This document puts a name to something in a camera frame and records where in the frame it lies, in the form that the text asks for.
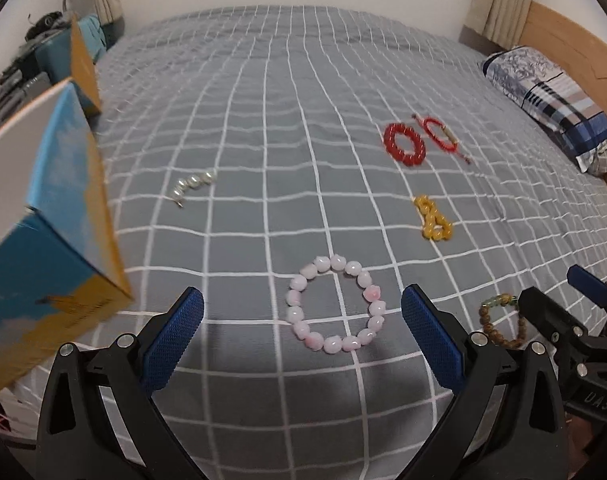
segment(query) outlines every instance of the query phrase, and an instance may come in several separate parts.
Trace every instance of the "brown beaded bracelet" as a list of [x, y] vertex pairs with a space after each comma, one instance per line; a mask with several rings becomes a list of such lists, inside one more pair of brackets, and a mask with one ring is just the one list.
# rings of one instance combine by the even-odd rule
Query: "brown beaded bracelet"
[[490, 309], [493, 306], [508, 306], [511, 305], [515, 307], [516, 311], [519, 311], [519, 303], [517, 301], [516, 296], [512, 296], [510, 294], [500, 294], [491, 298], [490, 300], [484, 301], [479, 309], [479, 321], [481, 321], [481, 326], [483, 327], [483, 332], [488, 336], [488, 338], [498, 346], [503, 346], [503, 348], [511, 348], [517, 349], [520, 348], [525, 342], [526, 337], [526, 325], [525, 318], [519, 315], [519, 332], [517, 333], [517, 339], [513, 339], [512, 341], [506, 340], [503, 334], [495, 328], [493, 323], [490, 321]]

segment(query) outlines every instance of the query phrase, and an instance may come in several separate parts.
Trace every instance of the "red string bracelet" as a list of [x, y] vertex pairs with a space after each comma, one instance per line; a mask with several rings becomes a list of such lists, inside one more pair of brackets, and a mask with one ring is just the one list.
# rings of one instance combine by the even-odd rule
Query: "red string bracelet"
[[[407, 153], [397, 145], [394, 141], [397, 134], [403, 134], [412, 141], [415, 146], [414, 153]], [[426, 144], [415, 130], [403, 123], [388, 124], [383, 134], [383, 144], [394, 160], [402, 162], [406, 166], [416, 166], [426, 158]]]
[[[426, 117], [425, 119], [422, 119], [420, 116], [418, 116], [417, 114], [413, 114], [412, 118], [414, 120], [416, 120], [421, 127], [424, 129], [424, 131], [430, 136], [430, 138], [432, 140], [435, 141], [435, 143], [437, 144], [437, 146], [439, 146], [439, 148], [441, 148], [442, 150], [444, 150], [445, 152], [449, 152], [449, 153], [455, 153], [455, 155], [460, 156], [463, 160], [465, 160], [468, 164], [471, 163], [471, 160], [468, 156], [465, 156], [463, 153], [460, 153], [458, 151], [459, 148], [459, 141], [456, 139], [456, 137], [453, 135], [453, 133], [450, 131], [450, 128], [448, 128], [445, 124], [443, 124], [439, 119], [435, 119], [433, 117]], [[437, 137], [432, 130], [430, 130], [430, 125], [431, 124], [436, 124], [441, 131], [443, 132], [443, 134], [448, 138], [448, 140], [450, 141], [450, 144], [447, 144], [446, 142], [444, 142], [442, 139], [439, 139], [439, 137]]]

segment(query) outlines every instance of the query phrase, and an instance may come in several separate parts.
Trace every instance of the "blue gripper pad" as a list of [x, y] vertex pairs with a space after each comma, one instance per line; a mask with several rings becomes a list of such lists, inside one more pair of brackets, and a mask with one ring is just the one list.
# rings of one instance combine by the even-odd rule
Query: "blue gripper pad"
[[436, 307], [427, 298], [422, 298], [413, 285], [405, 288], [401, 295], [403, 319], [439, 384], [456, 395], [465, 384], [463, 356], [437, 319], [437, 312]]
[[576, 288], [594, 304], [602, 308], [607, 306], [607, 284], [586, 269], [573, 265], [568, 269], [566, 278], [570, 286]]
[[149, 397], [168, 384], [203, 318], [204, 297], [198, 289], [189, 287], [166, 314], [155, 316], [146, 324], [142, 332], [148, 325], [155, 326], [153, 320], [165, 321], [142, 359], [140, 384]]

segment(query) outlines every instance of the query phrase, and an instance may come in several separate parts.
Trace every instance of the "plaid fabric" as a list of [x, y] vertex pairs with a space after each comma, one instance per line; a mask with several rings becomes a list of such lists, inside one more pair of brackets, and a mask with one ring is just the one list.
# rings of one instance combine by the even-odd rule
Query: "plaid fabric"
[[483, 72], [544, 128], [582, 173], [607, 172], [607, 116], [558, 65], [522, 46], [491, 56]]

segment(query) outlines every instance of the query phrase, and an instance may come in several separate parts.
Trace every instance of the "bed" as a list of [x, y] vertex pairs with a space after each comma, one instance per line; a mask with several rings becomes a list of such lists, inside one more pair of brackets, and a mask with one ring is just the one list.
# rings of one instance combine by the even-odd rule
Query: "bed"
[[[580, 174], [482, 61], [367, 13], [279, 6], [157, 22], [101, 60], [96, 135], [135, 301], [78, 344], [108, 345], [186, 286], [203, 291], [204, 322], [154, 400], [209, 478], [395, 478], [451, 401], [401, 318], [410, 283], [470, 331], [484, 300], [532, 285], [602, 329], [565, 274], [580, 264], [607, 280], [607, 184]], [[413, 112], [448, 124], [472, 164], [429, 139], [422, 165], [396, 163], [383, 131]], [[214, 185], [178, 208], [177, 180], [210, 168]], [[452, 240], [421, 236], [420, 194], [454, 222]], [[328, 355], [295, 338], [284, 295], [334, 253], [369, 270], [388, 310], [373, 343]], [[368, 318], [360, 289], [338, 284], [319, 276], [304, 295], [324, 335]], [[493, 321], [516, 335], [514, 311]], [[27, 402], [39, 405], [48, 367], [18, 384]], [[106, 406], [136, 459], [109, 392]]]

